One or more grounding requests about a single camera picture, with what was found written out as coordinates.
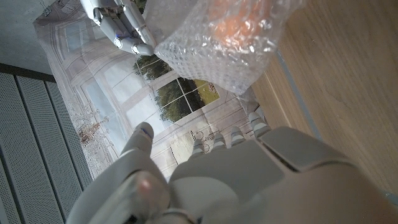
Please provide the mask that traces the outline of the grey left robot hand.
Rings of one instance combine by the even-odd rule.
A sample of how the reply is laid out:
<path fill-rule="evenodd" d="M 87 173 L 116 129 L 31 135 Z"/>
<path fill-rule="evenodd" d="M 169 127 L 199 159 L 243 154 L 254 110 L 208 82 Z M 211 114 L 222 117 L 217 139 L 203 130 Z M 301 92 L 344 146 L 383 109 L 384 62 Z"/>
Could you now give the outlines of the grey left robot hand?
<path fill-rule="evenodd" d="M 396 223 L 397 208 L 341 152 L 301 131 L 254 138 L 239 128 L 192 155 L 166 179 L 150 158 L 154 131 L 136 126 L 119 159 L 80 195 L 68 223 Z"/>

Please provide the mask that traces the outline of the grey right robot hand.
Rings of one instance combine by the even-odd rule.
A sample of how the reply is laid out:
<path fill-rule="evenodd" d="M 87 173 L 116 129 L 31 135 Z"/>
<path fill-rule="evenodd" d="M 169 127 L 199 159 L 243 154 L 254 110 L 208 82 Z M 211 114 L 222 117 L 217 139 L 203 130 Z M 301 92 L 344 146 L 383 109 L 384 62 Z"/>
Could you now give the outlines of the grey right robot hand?
<path fill-rule="evenodd" d="M 86 15 L 120 50 L 151 56 L 157 43 L 136 6 L 130 0 L 81 0 Z"/>

